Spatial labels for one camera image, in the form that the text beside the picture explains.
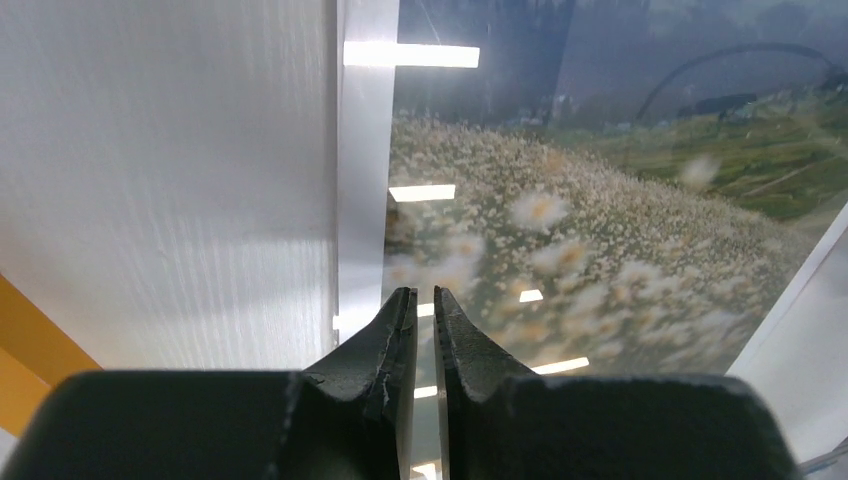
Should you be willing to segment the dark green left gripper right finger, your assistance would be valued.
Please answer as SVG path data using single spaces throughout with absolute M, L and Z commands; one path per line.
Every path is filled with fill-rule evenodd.
M 544 376 L 434 291 L 447 479 L 798 479 L 770 411 L 717 375 Z

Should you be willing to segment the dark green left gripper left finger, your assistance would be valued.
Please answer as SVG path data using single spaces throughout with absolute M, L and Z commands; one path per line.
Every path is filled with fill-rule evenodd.
M 5 479 L 405 479 L 417 292 L 302 370 L 110 370 L 45 399 Z

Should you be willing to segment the landscape photo print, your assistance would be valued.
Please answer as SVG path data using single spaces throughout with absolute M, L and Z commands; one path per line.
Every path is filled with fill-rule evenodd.
M 339 309 L 433 289 L 553 375 L 729 374 L 847 475 L 843 1 L 341 1 Z

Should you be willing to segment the yellow wooden picture frame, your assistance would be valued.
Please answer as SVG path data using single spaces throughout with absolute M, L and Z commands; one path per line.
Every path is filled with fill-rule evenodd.
M 101 366 L 6 278 L 1 279 L 1 428 L 20 436 L 66 378 Z

